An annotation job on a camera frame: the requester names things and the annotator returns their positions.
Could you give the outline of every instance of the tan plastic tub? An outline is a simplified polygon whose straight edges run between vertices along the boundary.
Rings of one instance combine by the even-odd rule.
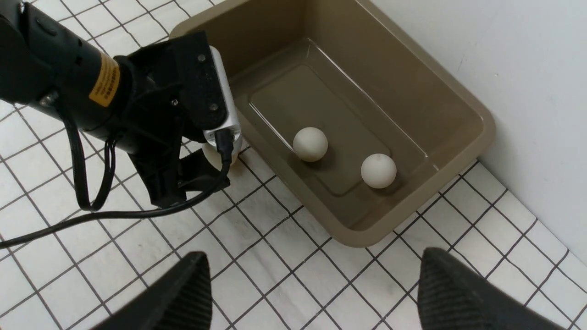
[[[202,29],[245,137],[342,244],[380,241],[494,138],[489,111],[367,0],[226,0],[171,35]],[[308,126],[329,140],[313,164],[291,149]],[[383,190],[361,179],[373,153],[397,164]]]

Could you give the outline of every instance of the grout line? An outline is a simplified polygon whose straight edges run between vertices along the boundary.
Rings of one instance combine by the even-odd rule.
[[[25,124],[29,127],[29,129],[33,133],[34,137],[37,140],[39,140],[39,142],[40,142],[39,136],[37,135],[37,133],[34,130],[32,130],[32,127],[30,126],[30,124],[28,123],[28,121],[24,117],[22,119],[25,122]],[[45,147],[45,145],[43,143],[41,143],[41,145],[45,149],[45,152],[47,152],[47,154],[49,154],[49,157],[51,158],[51,160],[57,165],[58,170],[61,171],[60,175],[61,174],[64,174],[64,172],[61,170],[61,167],[59,166],[59,164],[57,164],[57,161],[55,160],[55,158],[49,153],[49,150]],[[15,173],[8,166],[8,164],[5,163],[5,166],[6,166],[6,169],[8,169],[8,171],[12,174],[12,176],[14,177],[14,179],[16,180],[16,182],[18,183],[18,185],[21,187],[21,189],[25,192],[25,196],[28,198],[29,202],[33,205],[33,207],[35,208],[35,210],[37,211],[37,213],[40,215],[41,219],[45,222],[45,225],[47,227],[50,227],[50,222],[47,220],[47,218],[45,217],[45,215],[43,214],[43,212],[41,212],[40,208],[36,205],[36,203],[33,200],[33,198],[26,191],[24,185],[17,178],[17,176],[15,175]],[[52,236],[57,240],[57,242],[59,243],[59,245],[61,246],[61,248],[64,250],[65,254],[69,257],[69,259],[71,260],[71,262],[73,263],[73,265],[75,266],[75,268],[77,268],[77,271],[79,271],[79,273],[82,276],[82,278],[86,281],[87,285],[90,287],[90,289],[92,290],[92,292],[94,293],[94,295],[96,296],[96,298],[98,299],[98,301],[100,302],[100,304],[101,305],[104,305],[104,302],[103,302],[102,298],[97,293],[96,289],[94,288],[94,286],[92,285],[92,283],[89,281],[89,279],[87,278],[86,274],[84,274],[82,272],[81,268],[79,267],[79,264],[76,263],[75,259],[72,257],[72,255],[69,252],[69,250],[65,247],[65,245],[64,245],[63,241],[61,240],[61,238],[57,235],[57,233],[53,233]],[[105,309],[106,309],[106,311],[108,312],[109,315],[112,314],[110,312],[110,310],[108,310],[107,307],[105,307]]]
[[[250,172],[251,172],[251,174],[252,174],[252,175],[253,175],[253,176],[254,176],[254,177],[257,179],[257,181],[261,183],[261,186],[262,186],[262,187],[265,187],[266,191],[267,191],[267,192],[268,192],[268,193],[269,193],[269,194],[270,194],[270,195],[271,195],[271,196],[272,196],[272,197],[273,197],[273,198],[274,198],[274,199],[277,201],[277,203],[278,203],[279,205],[281,205],[281,207],[282,207],[282,208],[284,208],[284,210],[285,210],[285,211],[288,213],[288,215],[289,215],[289,216],[290,216],[290,217],[293,219],[294,223],[295,223],[295,224],[296,224],[296,225],[297,225],[297,226],[298,226],[298,227],[299,227],[299,228],[300,228],[300,229],[301,229],[301,230],[302,230],[302,231],[303,231],[303,232],[306,234],[306,236],[308,236],[308,237],[310,238],[310,240],[311,240],[311,241],[312,241],[312,242],[313,242],[313,243],[314,243],[314,244],[317,246],[318,250],[316,250],[316,251],[314,252],[314,254],[315,254],[317,251],[321,251],[321,250],[322,250],[322,247],[323,247],[324,245],[326,245],[326,244],[327,244],[327,243],[328,243],[330,240],[326,240],[326,242],[324,242],[322,245],[318,245],[318,244],[317,244],[317,243],[316,243],[316,242],[313,240],[313,238],[312,238],[312,237],[310,237],[310,236],[308,235],[308,233],[307,233],[307,232],[306,232],[306,231],[305,231],[305,230],[302,228],[302,226],[300,226],[300,225],[299,225],[299,223],[298,223],[298,222],[295,220],[295,218],[293,217],[293,214],[291,214],[291,213],[289,212],[289,210],[288,210],[288,209],[287,209],[287,208],[286,208],[286,207],[285,207],[285,206],[284,206],[284,205],[281,203],[281,201],[279,201],[279,199],[277,199],[277,198],[275,197],[275,195],[273,195],[273,192],[271,192],[271,190],[267,188],[266,184],[267,184],[267,183],[269,183],[271,180],[273,180],[273,179],[275,178],[275,175],[273,175],[273,176],[272,176],[272,177],[271,177],[269,180],[267,180],[265,183],[263,183],[263,182],[262,182],[262,180],[261,180],[261,179],[260,179],[260,178],[257,176],[257,174],[255,174],[255,172],[254,172],[254,171],[253,171],[253,170],[250,168],[250,166],[247,164],[247,162],[246,162],[245,160],[243,160],[243,159],[240,157],[240,155],[238,156],[238,158],[239,158],[239,160],[241,161],[241,163],[243,163],[243,165],[244,165],[244,166],[247,168],[247,170],[248,170],[248,171],[250,171]],[[230,199],[230,200],[233,202],[233,200],[231,199],[231,197],[230,197],[228,194],[227,194],[227,197],[228,197],[228,199]],[[237,209],[239,210],[239,212],[242,214],[242,216],[243,216],[243,217],[245,217],[245,219],[246,219],[246,220],[249,222],[249,224],[250,224],[250,225],[251,225],[251,226],[252,226],[252,227],[253,227],[253,228],[254,228],[254,229],[255,229],[255,230],[256,230],[256,231],[257,231],[259,234],[261,234],[260,230],[259,230],[259,229],[257,229],[257,228],[256,228],[256,226],[254,226],[254,224],[251,222],[251,220],[249,220],[249,218],[247,217],[247,215],[246,215],[246,214],[245,214],[245,213],[244,213],[244,212],[243,212],[243,211],[242,211],[242,210],[241,210],[241,209],[240,209],[238,206],[236,206],[236,207],[237,207]],[[280,254],[277,252],[277,250],[276,250],[276,249],[275,249],[275,248],[274,248],[274,247],[271,245],[271,243],[269,243],[269,241],[268,241],[268,240],[267,240],[267,239],[266,239],[264,236],[263,236],[263,240],[264,240],[264,241],[267,243],[267,245],[270,247],[270,249],[271,249],[271,250],[272,250],[272,251],[273,251],[273,252],[274,252],[274,253],[277,255],[277,257],[278,257],[278,258],[281,260],[281,262],[282,262],[283,264],[285,264],[286,268],[287,268],[287,269],[288,269],[288,270],[291,272],[291,275],[293,275],[293,277],[294,277],[296,280],[298,280],[298,282],[299,282],[299,283],[300,283],[300,284],[301,284],[301,285],[302,285],[302,286],[303,286],[303,287],[306,289],[306,292],[307,292],[307,293],[310,295],[310,297],[312,297],[312,299],[313,299],[313,300],[314,300],[314,301],[317,303],[317,305],[321,307],[320,311],[319,311],[319,312],[318,312],[316,315],[318,315],[318,314],[320,314],[322,311],[324,311],[324,313],[326,314],[326,316],[328,316],[328,317],[330,318],[330,320],[331,320],[331,321],[332,321],[332,322],[333,322],[333,323],[334,323],[334,324],[335,324],[335,325],[336,325],[336,326],[337,326],[339,329],[341,329],[340,325],[338,325],[338,323],[336,322],[336,320],[335,320],[335,319],[334,319],[334,318],[333,318],[333,317],[330,315],[330,313],[329,313],[329,312],[326,310],[326,307],[323,307],[323,306],[322,306],[322,304],[320,303],[320,301],[318,301],[318,299],[316,299],[316,297],[314,296],[314,294],[313,294],[313,293],[312,293],[312,292],[311,292],[311,291],[310,291],[310,290],[309,290],[309,289],[306,287],[306,285],[305,285],[305,284],[304,284],[304,283],[303,283],[303,282],[302,282],[302,281],[299,279],[299,277],[298,277],[298,276],[295,274],[295,271],[293,271],[293,270],[291,269],[291,267],[290,267],[290,266],[287,264],[287,262],[285,262],[285,260],[284,260],[284,259],[281,257],[281,255],[280,255]],[[299,267],[301,267],[301,265],[304,265],[304,262],[302,262],[302,263],[301,263],[300,265],[298,265],[296,268],[299,268]]]
[[[569,326],[568,330],[571,330],[571,328],[573,326],[576,326],[579,330],[581,330],[578,326],[577,326],[577,321],[581,318],[581,316],[585,313],[585,310],[587,309],[587,305],[585,305],[583,307],[583,309],[581,310],[581,312],[579,312],[579,314],[577,315],[577,317],[571,322],[571,325]]]
[[[487,276],[485,276],[485,279],[489,279],[489,276],[491,276],[491,274],[493,274],[493,272],[501,265],[501,263],[504,260],[507,260],[508,255],[516,248],[516,246],[518,245],[518,243],[520,243],[522,241],[522,239],[524,237],[526,237],[526,234],[532,229],[534,228],[534,225],[538,222],[538,219],[534,220],[534,223],[532,223],[532,225],[516,240],[516,242],[511,246],[511,248],[503,255],[503,257],[501,257],[501,259],[497,262],[497,264],[495,265],[495,267],[493,267],[493,269],[491,271],[489,271],[489,273],[487,273]]]

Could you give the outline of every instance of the white ball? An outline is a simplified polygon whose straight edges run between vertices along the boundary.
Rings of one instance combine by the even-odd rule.
[[[372,154],[367,157],[361,166],[361,176],[363,181],[375,189],[388,187],[397,175],[395,162],[382,153]]]
[[[324,133],[314,127],[306,127],[293,138],[293,152],[307,162],[318,161],[328,150],[328,139]]]

